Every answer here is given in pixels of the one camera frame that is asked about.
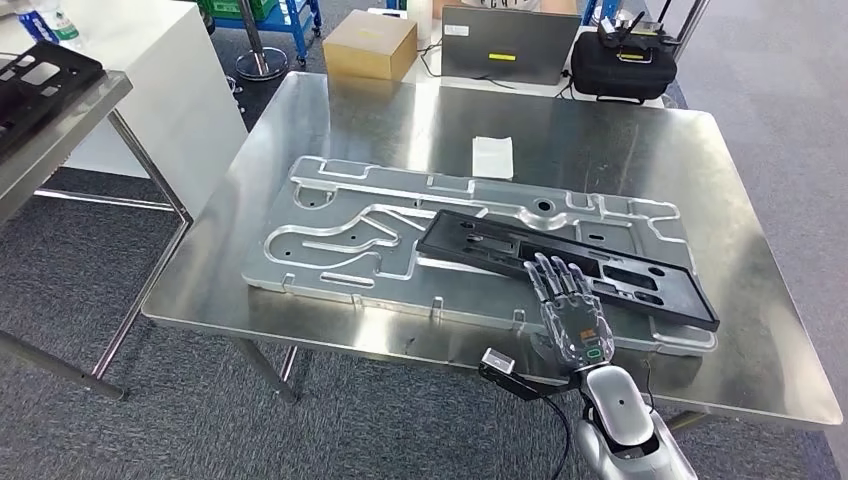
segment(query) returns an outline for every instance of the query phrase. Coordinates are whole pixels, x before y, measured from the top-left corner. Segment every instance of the metal rod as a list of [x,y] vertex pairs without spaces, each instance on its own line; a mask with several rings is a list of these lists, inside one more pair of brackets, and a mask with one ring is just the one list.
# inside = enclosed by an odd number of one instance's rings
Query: metal rod
[[683,26],[680,27],[680,33],[677,35],[677,41],[680,45],[674,47],[675,61],[680,60],[680,56],[683,55],[683,49],[689,44],[692,34],[695,33],[695,27],[700,23],[709,4],[710,0],[695,0],[692,8],[689,9],[689,14],[686,15],[686,20],[683,22]]
[[174,209],[167,203],[147,202],[144,200],[133,200],[131,198],[110,197],[107,195],[91,195],[88,193],[64,192],[49,188],[39,188],[33,193],[36,197],[59,198],[62,200],[76,200],[79,202],[99,203],[105,205],[117,205],[121,207],[145,208],[148,210],[159,210],[173,212]]
[[103,375],[106,373],[106,369],[109,368],[109,365],[115,358],[115,354],[118,353],[118,349],[121,348],[121,344],[124,343],[127,333],[129,333],[130,328],[132,328],[133,323],[135,323],[135,319],[141,311],[142,304],[144,304],[144,301],[147,300],[147,295],[150,294],[150,290],[153,289],[153,285],[156,284],[156,280],[159,279],[159,275],[161,275],[162,271],[165,269],[165,266],[171,259],[171,255],[173,255],[174,250],[177,249],[177,246],[182,241],[187,230],[188,224],[181,223],[180,226],[177,227],[177,231],[174,232],[174,235],[171,236],[171,240],[165,247],[165,251],[159,256],[159,260],[156,262],[156,265],[154,265],[153,270],[150,272],[150,275],[148,275],[147,280],[144,282],[144,285],[141,287],[138,295],[136,295],[132,305],[130,305],[130,309],[124,316],[124,320],[121,322],[121,325],[118,326],[118,331],[116,331],[112,336],[112,339],[109,340],[109,345],[100,356],[97,364],[91,370],[91,374],[95,378],[103,378]]
[[679,432],[695,427],[705,421],[710,415],[704,412],[683,412],[671,418],[666,425],[672,432]]
[[177,227],[177,231],[174,232],[174,235],[171,236],[171,239],[168,241],[168,245],[165,247],[165,251],[159,256],[159,260],[156,261],[156,265],[153,266],[153,270],[150,272],[150,275],[148,275],[147,280],[145,280],[144,285],[141,287],[141,291],[138,292],[138,295],[136,295],[132,305],[130,305],[130,309],[126,316],[124,316],[124,320],[118,327],[118,331],[115,332],[112,339],[109,340],[109,345],[100,356],[97,364],[94,365],[91,374],[97,379],[103,378],[103,375],[106,373],[106,369],[109,368],[109,365],[112,363],[112,359],[115,358],[115,354],[124,342],[127,333],[130,331],[133,323],[135,323],[138,312],[141,310],[141,305],[144,303],[144,300],[147,299],[147,295],[150,293],[150,290],[153,288],[156,280],[159,279],[159,275],[161,275],[162,271],[165,269],[165,266],[168,264],[168,261],[171,259],[171,256],[177,249],[177,246],[182,241],[193,221],[191,215],[189,215],[186,210],[185,205],[183,205],[182,201],[180,201],[179,197],[177,197],[177,194],[168,184],[167,180],[165,180],[165,177],[162,176],[159,168],[153,163],[150,155],[147,154],[147,151],[141,145],[141,142],[139,142],[138,137],[136,137],[132,130],[130,130],[121,114],[118,113],[117,110],[113,110],[109,114],[108,118],[109,122],[112,123],[112,126],[115,127],[115,131],[118,132],[118,135],[130,149],[136,160],[138,160],[138,163],[142,166],[142,168],[144,168],[147,174],[150,175],[150,179],[153,180],[153,183],[155,183],[165,195],[168,203],[171,204],[174,211],[177,215],[179,215],[182,223],[179,227]]
[[232,337],[232,341],[239,351],[241,351],[242,355],[244,355],[244,358],[247,359],[248,363],[250,363],[250,366],[256,370],[256,373],[258,373],[266,382],[268,382],[269,385],[271,385],[274,393],[282,394],[289,402],[297,400],[294,391],[292,391],[291,387],[282,378],[280,378],[280,375],[277,375],[277,372],[274,370],[271,362],[268,361],[253,341],[241,337]]
[[189,224],[191,226],[194,219],[189,215],[188,210],[185,205],[183,205],[180,197],[177,196],[174,189],[171,188],[171,185],[165,180],[165,177],[162,175],[162,172],[159,171],[159,167],[153,163],[153,159],[148,155],[147,150],[141,145],[141,142],[138,140],[138,137],[130,129],[127,122],[124,120],[124,117],[117,110],[112,110],[112,113],[109,114],[109,122],[115,127],[115,131],[118,132],[118,135],[130,149],[133,156],[138,160],[138,163],[141,164],[141,167],[144,168],[144,171],[150,176],[150,179],[153,180],[153,183],[156,184],[156,187],[162,191],[162,194],[165,195],[165,199],[168,203],[174,207],[174,211],[177,212],[177,215],[180,216],[183,222]]
[[265,61],[262,39],[259,38],[259,29],[256,28],[256,19],[253,17],[253,10],[250,8],[250,0],[239,0],[238,5],[244,22],[244,30],[247,32],[247,39],[250,41],[250,50],[253,52],[256,67],[259,69],[259,75],[267,75],[268,63]]
[[31,362],[54,375],[70,380],[87,390],[97,392],[109,398],[122,400],[126,395],[124,389],[94,378],[61,358],[51,355],[2,330],[0,330],[0,350],[8,351],[12,355]]
[[292,345],[286,350],[286,358],[283,359],[283,368],[280,369],[280,378],[284,382],[289,381],[291,369],[294,365],[294,357],[297,355],[297,345]]

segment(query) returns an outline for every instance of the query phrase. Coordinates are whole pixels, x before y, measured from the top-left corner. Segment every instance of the aluminum plate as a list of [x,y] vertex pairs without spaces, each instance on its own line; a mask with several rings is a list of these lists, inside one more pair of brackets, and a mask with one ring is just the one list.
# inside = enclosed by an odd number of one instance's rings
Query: aluminum plate
[[[247,254],[248,284],[486,327],[543,331],[529,282],[428,259],[415,244],[439,209],[492,217],[693,270],[670,203],[301,157]],[[675,355],[707,331],[605,307],[616,345]]]

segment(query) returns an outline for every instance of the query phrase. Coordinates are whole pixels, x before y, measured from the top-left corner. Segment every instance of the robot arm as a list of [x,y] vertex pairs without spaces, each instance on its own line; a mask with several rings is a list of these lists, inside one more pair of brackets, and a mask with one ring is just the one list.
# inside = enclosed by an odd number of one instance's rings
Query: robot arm
[[492,349],[481,361],[480,374],[524,400],[579,388],[586,408],[575,428],[575,444],[602,480],[696,480],[633,378],[609,363],[615,351],[612,331],[580,268],[540,253],[535,259],[524,267],[548,335],[534,347],[544,358],[557,359],[569,383],[555,388],[528,381],[512,371],[512,359]]

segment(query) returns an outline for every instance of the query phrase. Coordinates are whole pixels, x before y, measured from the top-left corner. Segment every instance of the white tissue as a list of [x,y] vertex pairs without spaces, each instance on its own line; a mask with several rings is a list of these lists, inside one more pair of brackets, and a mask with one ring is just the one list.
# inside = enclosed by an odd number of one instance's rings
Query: white tissue
[[474,137],[471,148],[475,177],[512,179],[512,137]]

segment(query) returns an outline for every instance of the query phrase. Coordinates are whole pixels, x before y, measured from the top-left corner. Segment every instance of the yellow label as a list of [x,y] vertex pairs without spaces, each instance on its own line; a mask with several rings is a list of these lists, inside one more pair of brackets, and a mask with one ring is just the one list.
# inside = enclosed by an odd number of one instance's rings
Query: yellow label
[[363,37],[370,37],[370,38],[379,38],[379,37],[383,36],[382,33],[376,32],[374,30],[368,30],[367,28],[360,28],[359,31],[356,32],[356,33],[358,33],[359,35],[361,35]]
[[506,60],[507,62],[514,62],[515,55],[507,55],[504,53],[490,53],[489,60]]

